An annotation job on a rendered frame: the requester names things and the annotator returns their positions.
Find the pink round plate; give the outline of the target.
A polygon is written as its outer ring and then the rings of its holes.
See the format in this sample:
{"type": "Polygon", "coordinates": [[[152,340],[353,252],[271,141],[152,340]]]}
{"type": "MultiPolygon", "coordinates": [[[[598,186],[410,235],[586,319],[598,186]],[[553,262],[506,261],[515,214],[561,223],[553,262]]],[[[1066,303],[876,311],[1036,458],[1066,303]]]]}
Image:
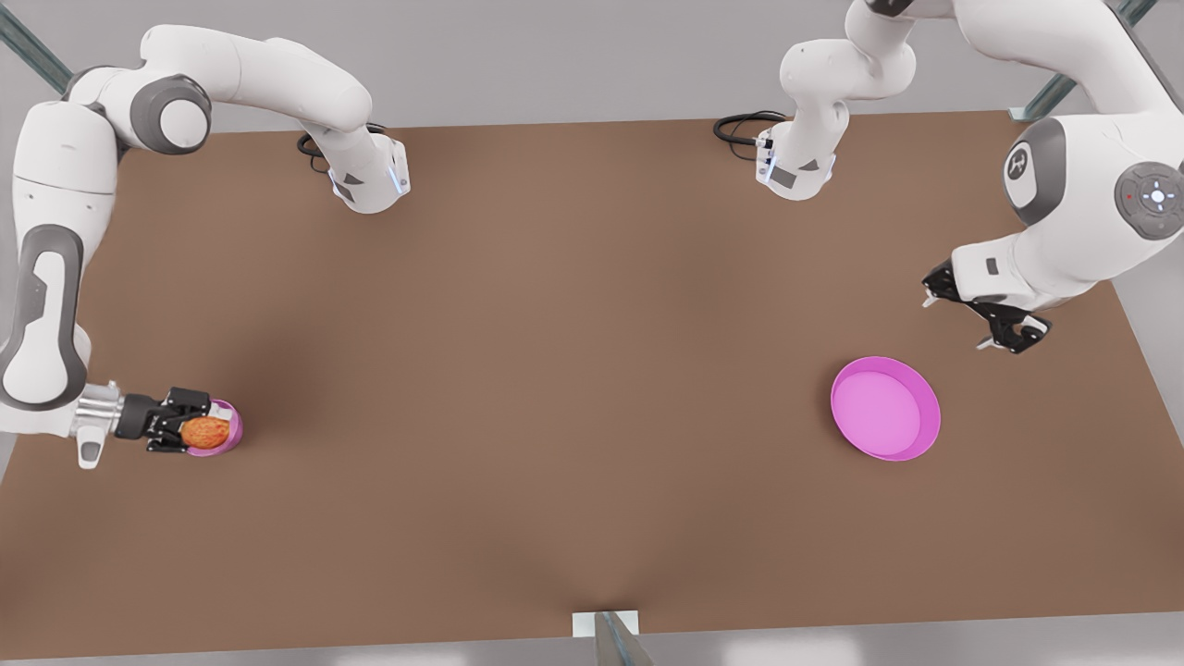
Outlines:
{"type": "Polygon", "coordinates": [[[929,380],[889,357],[847,363],[834,376],[830,408],[843,438],[879,460],[916,459],[942,433],[942,405],[929,380]]]}

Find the silver frame post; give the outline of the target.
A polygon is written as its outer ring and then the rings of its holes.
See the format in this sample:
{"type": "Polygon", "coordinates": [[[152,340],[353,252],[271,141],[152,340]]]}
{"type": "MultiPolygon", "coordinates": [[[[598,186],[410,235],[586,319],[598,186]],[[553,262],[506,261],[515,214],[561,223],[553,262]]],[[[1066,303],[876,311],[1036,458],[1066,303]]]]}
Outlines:
{"type": "MultiPolygon", "coordinates": [[[[1125,27],[1134,27],[1143,17],[1154,8],[1160,0],[1119,0],[1112,11],[1117,13],[1125,27]]],[[[1032,123],[1040,119],[1049,117],[1053,111],[1061,105],[1073,90],[1077,88],[1077,82],[1057,73],[1036,92],[1027,105],[1016,105],[1008,110],[1011,121],[1018,123],[1032,123]]]]}
{"type": "Polygon", "coordinates": [[[655,666],[643,648],[637,610],[575,611],[572,636],[592,638],[596,666],[655,666]]]}
{"type": "Polygon", "coordinates": [[[67,92],[73,72],[21,20],[0,4],[0,41],[54,89],[67,92]]]}

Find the small pink bowl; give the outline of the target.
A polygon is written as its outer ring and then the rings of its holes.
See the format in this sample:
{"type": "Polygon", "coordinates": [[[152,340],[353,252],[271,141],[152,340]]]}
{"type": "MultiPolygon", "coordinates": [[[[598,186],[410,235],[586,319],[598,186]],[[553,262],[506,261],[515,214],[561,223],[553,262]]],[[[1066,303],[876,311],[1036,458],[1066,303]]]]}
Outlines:
{"type": "Polygon", "coordinates": [[[195,456],[195,457],[217,456],[224,454],[224,452],[233,450],[233,448],[242,442],[242,414],[238,414],[237,410],[231,404],[229,404],[229,401],[217,401],[215,398],[212,398],[210,401],[208,414],[202,414],[202,416],[214,416],[218,418],[229,420],[231,422],[231,438],[229,438],[229,443],[215,448],[215,450],[189,450],[189,448],[185,446],[186,452],[187,454],[189,454],[189,456],[195,456]]]}

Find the orange-red apple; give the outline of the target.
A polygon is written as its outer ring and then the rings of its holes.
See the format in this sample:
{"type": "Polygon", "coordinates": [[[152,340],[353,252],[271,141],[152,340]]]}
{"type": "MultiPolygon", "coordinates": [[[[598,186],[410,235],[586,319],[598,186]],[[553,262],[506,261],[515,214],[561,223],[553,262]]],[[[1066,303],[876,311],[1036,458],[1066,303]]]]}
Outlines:
{"type": "Polygon", "coordinates": [[[195,417],[182,423],[180,437],[189,450],[215,450],[229,443],[231,422],[214,416],[195,417]]]}

